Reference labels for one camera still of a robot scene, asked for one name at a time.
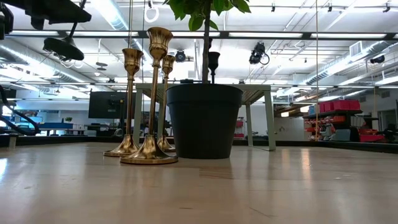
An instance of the ductwork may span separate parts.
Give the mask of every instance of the ductwork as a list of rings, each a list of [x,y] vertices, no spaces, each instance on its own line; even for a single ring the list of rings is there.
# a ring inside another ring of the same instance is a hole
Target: ductwork
[[[387,48],[398,43],[397,41],[379,41],[379,42],[371,42],[371,41],[362,41],[362,51],[360,53],[351,55],[351,52],[347,52],[339,58],[327,63],[321,69],[319,69],[319,73],[317,71],[312,72],[309,76],[310,78],[304,80],[299,85],[312,85],[315,82],[322,80],[326,77],[334,75],[338,72],[347,69],[348,67],[359,63],[360,61],[367,60],[370,58],[374,58],[383,53]],[[279,90],[277,96],[285,96],[294,93],[300,88],[292,87],[286,90]]]
[[[125,30],[129,31],[129,26],[124,20],[119,6],[114,0],[91,0],[92,5],[95,9],[104,17],[109,25],[114,30]],[[131,48],[143,51],[143,60],[146,61],[151,58],[150,55],[142,48],[142,45],[137,41],[137,39],[132,39]]]
[[[95,82],[94,80],[70,68],[65,68],[60,63],[55,62],[48,57],[46,58],[45,56],[11,39],[0,41],[0,55],[6,54],[12,55],[16,59],[15,63],[29,65],[29,69],[32,69],[32,72],[42,76],[52,77],[59,74],[60,77],[71,78],[74,82]],[[113,91],[106,86],[99,86],[98,88],[104,91]]]

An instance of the white wall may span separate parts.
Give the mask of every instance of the white wall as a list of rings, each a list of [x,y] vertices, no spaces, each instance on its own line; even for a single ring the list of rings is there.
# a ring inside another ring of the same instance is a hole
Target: white wall
[[[253,104],[251,105],[250,109],[251,109],[252,130],[257,131],[259,133],[258,135],[266,135],[268,127],[267,127],[265,104],[263,103]],[[243,117],[245,120],[248,120],[246,116],[246,106],[240,107],[238,112],[238,117]]]
[[[276,141],[307,141],[303,118],[274,118]]]

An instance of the ceiling beam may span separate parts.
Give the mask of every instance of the ceiling beam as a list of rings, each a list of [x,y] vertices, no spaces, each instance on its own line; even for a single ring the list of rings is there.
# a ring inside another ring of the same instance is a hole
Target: ceiling beam
[[[14,30],[6,37],[58,37],[60,34],[69,33],[68,30]],[[175,39],[203,39],[204,32],[172,31]],[[125,39],[129,35],[127,31],[112,30],[77,30],[74,39]],[[144,30],[132,31],[134,38],[148,39]],[[316,32],[261,32],[261,31],[218,31],[210,32],[213,39],[237,39],[237,40],[316,40]],[[319,32],[318,40],[398,40],[398,33],[364,33],[364,32]]]

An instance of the black plant pot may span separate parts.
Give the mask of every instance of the black plant pot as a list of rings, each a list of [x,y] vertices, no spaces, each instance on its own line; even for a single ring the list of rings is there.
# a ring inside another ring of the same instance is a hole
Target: black plant pot
[[[242,91],[228,85],[181,84],[167,90],[178,157],[225,159],[231,154]]]

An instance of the blue object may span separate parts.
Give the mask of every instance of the blue object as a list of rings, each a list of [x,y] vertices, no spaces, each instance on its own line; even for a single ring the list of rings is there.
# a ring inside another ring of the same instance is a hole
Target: blue object
[[[308,109],[308,114],[309,114],[309,115],[315,114],[315,106],[314,106],[314,105],[312,105],[312,106],[309,107],[309,109]]]
[[[73,129],[73,124],[70,124],[70,123],[44,123],[44,124],[39,124],[39,128],[65,128],[65,129]]]

